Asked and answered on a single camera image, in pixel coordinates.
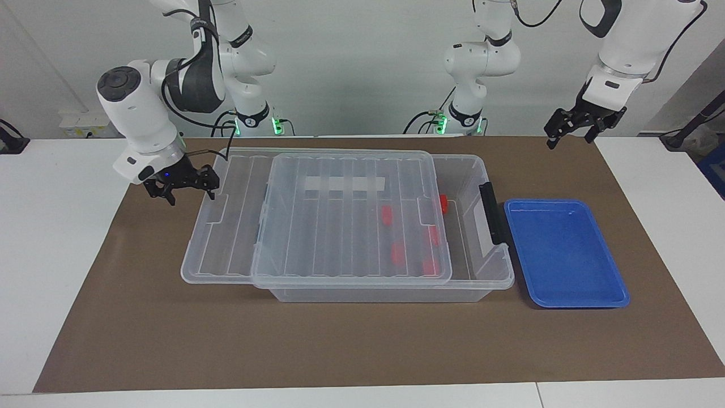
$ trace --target plastic lid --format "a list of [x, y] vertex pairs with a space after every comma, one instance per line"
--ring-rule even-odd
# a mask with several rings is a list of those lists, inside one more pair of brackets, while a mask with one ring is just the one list
[[428, 153], [308, 150], [273, 159], [255, 286], [415, 287], [451, 275]]

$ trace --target brown table surface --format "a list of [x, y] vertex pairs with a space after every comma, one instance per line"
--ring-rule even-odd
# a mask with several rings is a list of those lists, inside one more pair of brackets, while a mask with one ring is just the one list
[[[190, 150], [223, 147], [189, 140]], [[417, 385], [725, 376], [597, 148], [567, 138], [246, 139], [235, 145], [467, 153], [499, 202], [589, 205], [629, 289], [613, 310], [544, 310], [516, 284], [470, 304], [280, 303], [179, 275], [202, 193], [129, 188], [35, 392]], [[197, 156], [196, 164], [213, 160]]]

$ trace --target white tabletop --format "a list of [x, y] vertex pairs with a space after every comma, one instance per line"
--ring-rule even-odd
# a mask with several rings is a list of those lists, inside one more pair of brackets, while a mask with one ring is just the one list
[[[221, 391], [32, 391], [127, 184], [123, 140], [34, 140], [0, 156], [0, 406], [725, 406], [725, 379]], [[657, 139], [600, 138], [602, 151], [688, 304], [725, 360], [725, 202], [684, 153]]]

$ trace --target green light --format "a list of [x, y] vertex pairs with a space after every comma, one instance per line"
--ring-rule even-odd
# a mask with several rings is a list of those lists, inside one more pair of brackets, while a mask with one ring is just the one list
[[445, 116], [439, 116], [438, 126], [436, 127], [436, 133], [445, 134], [446, 126], [448, 126], [448, 118], [446, 118]]
[[284, 134], [284, 126], [279, 122], [279, 119], [272, 117], [272, 128], [274, 129], [275, 136]]

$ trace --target plastic container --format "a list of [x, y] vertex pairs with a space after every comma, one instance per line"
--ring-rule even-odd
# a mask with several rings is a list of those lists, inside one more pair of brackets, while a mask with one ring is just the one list
[[589, 207], [579, 200], [505, 204], [529, 295], [546, 308], [618, 308], [629, 292]]
[[[383, 171], [384, 169], [377, 173], [362, 171], [356, 174], [353, 172], [352, 183], [350, 183], [349, 179], [345, 179], [345, 175], [333, 175], [332, 169], [330, 176], [342, 177], [342, 180], [329, 179], [323, 181], [324, 176], [322, 174], [310, 173], [304, 170], [304, 178], [297, 177], [299, 183], [294, 184], [294, 186], [297, 186], [296, 188], [293, 188], [289, 181], [287, 181], [288, 184], [284, 184], [284, 181], [280, 180], [282, 184], [277, 184], [276, 175], [272, 174], [272, 162], [277, 155], [285, 154], [283, 160], [275, 162], [276, 168], [290, 165], [293, 162], [299, 165], [301, 163], [300, 159], [308, 160], [313, 155], [318, 157], [319, 154], [332, 155], [326, 156], [326, 158], [332, 158], [334, 155], [345, 153], [357, 157], [349, 156], [349, 161], [346, 162], [346, 165], [343, 165], [343, 168], [345, 166], [352, 166], [353, 168], [361, 166], [360, 168], [364, 170], [367, 168], [368, 162], [373, 160], [370, 155], [380, 155], [381, 158], [385, 157], [395, 162], [401, 159], [401, 157], [396, 158], [395, 155], [405, 154], [406, 152], [233, 148], [229, 163], [217, 160], [214, 167], [222, 179], [222, 186], [217, 194], [217, 200], [211, 201], [208, 197], [205, 197], [202, 203], [199, 218], [182, 265], [181, 274], [185, 281], [189, 283], [254, 284], [269, 289], [280, 301], [303, 302], [475, 302], [481, 300], [492, 290], [507, 289], [513, 284], [513, 268], [508, 254], [508, 247], [506, 244], [493, 245], [489, 234], [486, 214], [478, 189], [480, 184], [488, 181], [484, 164], [480, 158], [470, 155], [433, 156], [435, 169], [437, 170], [438, 190], [441, 194], [447, 196], [449, 204], [447, 213], [442, 215], [443, 225], [440, 228], [437, 221], [435, 221], [437, 215], [428, 214], [427, 212], [427, 208], [440, 211], [440, 202], [438, 201], [438, 205], [435, 204], [439, 192], [435, 191], [432, 185], [424, 187], [425, 182], [422, 181], [425, 179], [423, 174], [428, 171], [426, 165], [424, 165], [427, 161], [427, 154], [414, 152], [413, 162], [418, 163], [418, 166], [411, 166], [411, 168], [415, 168], [415, 171], [397, 172], [399, 175], [396, 176], [398, 178], [397, 183], [402, 187], [399, 197], [399, 213], [416, 213], [417, 211], [416, 215], [418, 217], [417, 219], [413, 216], [401, 217], [400, 229], [403, 232], [413, 229], [429, 233], [430, 227], [435, 227], [438, 229], [437, 237], [439, 238], [438, 247], [436, 247], [436, 240], [430, 238], [431, 235], [413, 233], [411, 234], [412, 237], [406, 236], [405, 242], [408, 242], [408, 240], [411, 242], [407, 245], [414, 245], [415, 249], [413, 249], [412, 255], [406, 253], [403, 259], [405, 265], [415, 267], [408, 268], [407, 272], [402, 274], [398, 273], [399, 270], [402, 270], [402, 266], [395, 264], [392, 268], [380, 268], [380, 265], [391, 266], [392, 263], [392, 261], [388, 262], [390, 258], [386, 258], [383, 249], [387, 248], [388, 241], [386, 240], [397, 234], [397, 232], [394, 232], [396, 217], [393, 216], [393, 224], [386, 225], [388, 217], [386, 211], [382, 211], [383, 205], [378, 203], [373, 206], [367, 200], [368, 196], [372, 195], [373, 190], [372, 188], [369, 189], [368, 186], [374, 186], [376, 197], [387, 197], [390, 200], [397, 199], [397, 197], [388, 196], [385, 193], [386, 187], [396, 185], [395, 180], [390, 179], [393, 175], [392, 172]], [[320, 165], [320, 162], [324, 160], [314, 160], [317, 161], [317, 165], [313, 167], [317, 169], [326, 168]], [[411, 174], [420, 174], [422, 178], [410, 178]], [[364, 181], [355, 179], [356, 176], [363, 177]], [[388, 177], [387, 180], [383, 181], [384, 186], [380, 184], [379, 177], [384, 179]], [[408, 180], [414, 181], [417, 190], [411, 191], [415, 194], [409, 194], [408, 192], [408, 189], [413, 187], [410, 185], [403, 187], [399, 183], [401, 178], [406, 183]], [[263, 205], [268, 179], [270, 181], [269, 191], [266, 194], [268, 201], [267, 204]], [[343, 190], [340, 191], [338, 187], [334, 187], [335, 185], [342, 186]], [[347, 190], [347, 193], [344, 191], [345, 185], [352, 186], [351, 189]], [[376, 237], [376, 240], [373, 240], [372, 230], [370, 230], [370, 238], [368, 238], [367, 229], [360, 227], [352, 228], [354, 234], [349, 234], [347, 238], [344, 237], [344, 233], [333, 232], [333, 236], [339, 239], [329, 239], [324, 234], [319, 235], [317, 233], [320, 229], [312, 229], [308, 226], [310, 229], [302, 232], [302, 234], [311, 234], [310, 231], [313, 231], [317, 238], [322, 237], [321, 239], [324, 242], [331, 242], [331, 244], [326, 244], [324, 247], [328, 251], [340, 248], [333, 252], [337, 254], [348, 253], [355, 257], [356, 255], [352, 251], [346, 252], [344, 250], [346, 248], [344, 243], [354, 240], [354, 243], [362, 248], [367, 248], [368, 253], [373, 252], [375, 256], [361, 258], [361, 255], [358, 254], [358, 258], [353, 259], [356, 262], [347, 261], [345, 263], [341, 259], [342, 257], [339, 257], [338, 260], [337, 256], [333, 256], [334, 262], [330, 262], [330, 258], [321, 253], [325, 261], [319, 265], [315, 265], [315, 260], [310, 261], [309, 256], [303, 256], [304, 259], [296, 258], [299, 262], [294, 262], [294, 268], [287, 269], [283, 266], [287, 251], [285, 251], [285, 244], [280, 236], [285, 234], [288, 237], [293, 236], [288, 231], [294, 229], [293, 223], [285, 223], [283, 220], [293, 220], [294, 214], [297, 214], [289, 206], [289, 203], [291, 200], [294, 201], [295, 197], [298, 199], [308, 197], [308, 200], [317, 200], [317, 206], [319, 207], [320, 194], [322, 193], [324, 197], [324, 191], [328, 194], [327, 205], [342, 205], [343, 210], [337, 210], [338, 214], [344, 213], [345, 204], [332, 203], [333, 201], [344, 201], [343, 196], [348, 195], [358, 197], [365, 203], [366, 208], [369, 207], [365, 212], [369, 220], [365, 222], [360, 220], [355, 226], [364, 225], [369, 227], [374, 224], [378, 228], [390, 228], [389, 237], [381, 239]], [[409, 205], [411, 209], [404, 211], [402, 208], [407, 205], [404, 201], [413, 200], [413, 198], [409, 197], [415, 197], [416, 206]], [[420, 204], [419, 197], [425, 198], [423, 200], [424, 204]], [[397, 204], [393, 202], [390, 202], [390, 206], [391, 209], [397, 208]], [[323, 225], [327, 226], [326, 229], [340, 227], [338, 231], [347, 230], [345, 221], [335, 218], [337, 217], [335, 214], [330, 215], [329, 207], [317, 213], [325, 214], [328, 218], [333, 217], [331, 220], [323, 221]], [[312, 216], [303, 216], [301, 219], [298, 217], [299, 221], [307, 223], [311, 223], [312, 218]], [[318, 217], [315, 216], [314, 218], [315, 223], [318, 223]], [[347, 227], [349, 227], [351, 220], [348, 217], [343, 218], [347, 220]], [[257, 223], [253, 221], [255, 219], [265, 221], [265, 225], [260, 228], [259, 234], [257, 233]], [[405, 223], [404, 220], [408, 219], [417, 222]], [[279, 231], [282, 231], [282, 233], [268, 236], [265, 233]], [[257, 235], [259, 235], [260, 243], [264, 242], [268, 245], [262, 246], [258, 243], [255, 251], [254, 244], [257, 242]], [[374, 242], [375, 245], [365, 246], [360, 242]], [[445, 253], [449, 253], [452, 267], [449, 279], [445, 277], [446, 271], [444, 268], [426, 267], [423, 265], [425, 258], [416, 255], [422, 254], [423, 249], [428, 248], [431, 254], [437, 250], [439, 258], [444, 257]], [[280, 253], [279, 256], [274, 255], [277, 251]], [[365, 264], [365, 268], [357, 267], [358, 263]], [[374, 271], [374, 268], [370, 268], [371, 264], [378, 265], [379, 273], [370, 273]]]

